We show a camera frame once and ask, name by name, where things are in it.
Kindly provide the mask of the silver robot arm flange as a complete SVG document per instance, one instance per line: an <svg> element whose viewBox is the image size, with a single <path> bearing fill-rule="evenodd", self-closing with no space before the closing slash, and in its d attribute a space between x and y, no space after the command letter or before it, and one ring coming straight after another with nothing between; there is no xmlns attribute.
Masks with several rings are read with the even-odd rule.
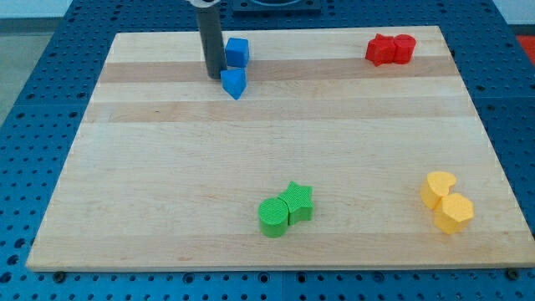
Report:
<svg viewBox="0 0 535 301"><path fill-rule="evenodd" d="M221 0L187 0L195 8L210 8L218 4Z"/></svg>

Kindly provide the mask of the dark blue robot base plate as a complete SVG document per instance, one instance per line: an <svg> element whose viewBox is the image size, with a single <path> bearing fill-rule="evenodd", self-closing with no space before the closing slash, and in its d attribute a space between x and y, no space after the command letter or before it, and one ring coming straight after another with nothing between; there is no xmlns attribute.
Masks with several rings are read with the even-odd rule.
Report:
<svg viewBox="0 0 535 301"><path fill-rule="evenodd" d="M253 13L320 13L322 0L229 0L234 15Z"/></svg>

